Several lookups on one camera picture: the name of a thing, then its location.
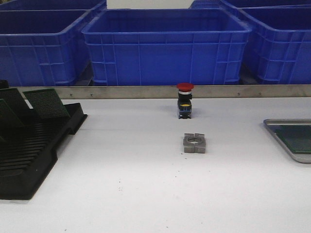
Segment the green perforated circuit board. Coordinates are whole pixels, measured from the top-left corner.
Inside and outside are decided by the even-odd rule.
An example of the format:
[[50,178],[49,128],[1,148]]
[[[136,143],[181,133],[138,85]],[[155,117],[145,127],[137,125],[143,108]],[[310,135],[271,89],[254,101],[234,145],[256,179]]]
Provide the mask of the green perforated circuit board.
[[275,131],[292,153],[311,153],[311,127],[303,125],[281,126]]
[[41,119],[70,117],[55,89],[40,89],[23,92]]
[[20,128],[24,127],[24,124],[14,111],[9,107],[4,99],[0,100],[0,128]]
[[26,116],[30,113],[29,106],[17,88],[1,89],[0,98],[5,100],[17,116]]

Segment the black slotted board rack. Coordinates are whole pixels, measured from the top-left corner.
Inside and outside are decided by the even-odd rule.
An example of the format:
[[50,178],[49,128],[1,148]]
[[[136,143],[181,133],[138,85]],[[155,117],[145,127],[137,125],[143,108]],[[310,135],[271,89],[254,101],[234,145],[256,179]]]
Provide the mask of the black slotted board rack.
[[[0,89],[7,89],[1,80]],[[80,103],[63,104],[70,117],[41,119],[20,92],[30,108],[18,116],[24,127],[0,129],[0,198],[29,200],[41,186],[58,157],[56,150],[67,135],[76,134],[87,115]]]

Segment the silver metal tray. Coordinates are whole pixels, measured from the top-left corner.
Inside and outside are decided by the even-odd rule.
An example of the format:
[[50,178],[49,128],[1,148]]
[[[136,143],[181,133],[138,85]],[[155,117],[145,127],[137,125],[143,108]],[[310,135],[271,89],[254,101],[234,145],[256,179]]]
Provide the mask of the silver metal tray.
[[293,160],[304,164],[309,164],[311,162],[311,154],[292,153],[290,149],[287,148],[287,146],[281,141],[281,139],[275,133],[276,129],[279,129],[281,126],[284,125],[311,126],[310,119],[266,119],[263,121],[263,125]]

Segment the red emergency stop button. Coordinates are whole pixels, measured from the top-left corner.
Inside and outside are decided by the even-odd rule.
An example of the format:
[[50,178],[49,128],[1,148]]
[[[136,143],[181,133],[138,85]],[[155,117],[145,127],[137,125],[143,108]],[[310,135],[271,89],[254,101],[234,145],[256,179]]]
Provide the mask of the red emergency stop button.
[[191,83],[179,83],[177,86],[178,89],[178,118],[179,119],[188,119],[191,118],[192,114],[192,90],[194,85]]

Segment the grey metal clamp block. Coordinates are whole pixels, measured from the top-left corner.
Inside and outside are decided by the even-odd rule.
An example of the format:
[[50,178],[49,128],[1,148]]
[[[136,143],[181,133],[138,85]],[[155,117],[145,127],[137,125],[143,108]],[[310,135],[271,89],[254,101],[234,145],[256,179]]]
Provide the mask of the grey metal clamp block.
[[206,138],[202,133],[185,133],[184,153],[206,153]]

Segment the blue plastic crate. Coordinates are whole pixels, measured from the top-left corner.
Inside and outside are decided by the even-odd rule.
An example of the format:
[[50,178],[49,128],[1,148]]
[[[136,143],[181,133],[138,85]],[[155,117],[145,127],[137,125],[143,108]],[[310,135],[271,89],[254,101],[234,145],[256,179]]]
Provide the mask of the blue plastic crate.
[[105,0],[11,0],[1,10],[94,10],[106,8]]
[[242,8],[252,29],[243,63],[260,84],[311,83],[311,9]]
[[96,85],[233,84],[250,28],[222,9],[116,9],[83,29]]
[[90,58],[82,29],[86,10],[0,13],[0,77],[11,86],[73,85]]
[[190,9],[310,6],[310,0],[194,0]]

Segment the blue plastic crate rear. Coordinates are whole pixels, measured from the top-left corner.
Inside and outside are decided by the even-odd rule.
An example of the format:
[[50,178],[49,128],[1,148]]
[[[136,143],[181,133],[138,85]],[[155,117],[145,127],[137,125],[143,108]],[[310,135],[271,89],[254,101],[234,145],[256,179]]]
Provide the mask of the blue plastic crate rear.
[[310,6],[310,0],[194,0],[190,9]]
[[105,0],[11,0],[1,10],[94,10],[106,8]]

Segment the metal table edge rail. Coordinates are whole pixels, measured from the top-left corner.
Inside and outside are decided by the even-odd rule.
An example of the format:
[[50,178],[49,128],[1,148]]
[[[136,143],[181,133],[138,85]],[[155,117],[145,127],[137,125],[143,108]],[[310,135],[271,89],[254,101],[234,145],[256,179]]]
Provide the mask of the metal table edge rail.
[[[54,87],[64,100],[86,99],[175,99],[175,86],[58,86]],[[290,85],[197,85],[195,99],[209,98],[301,98],[311,96],[309,84]]]

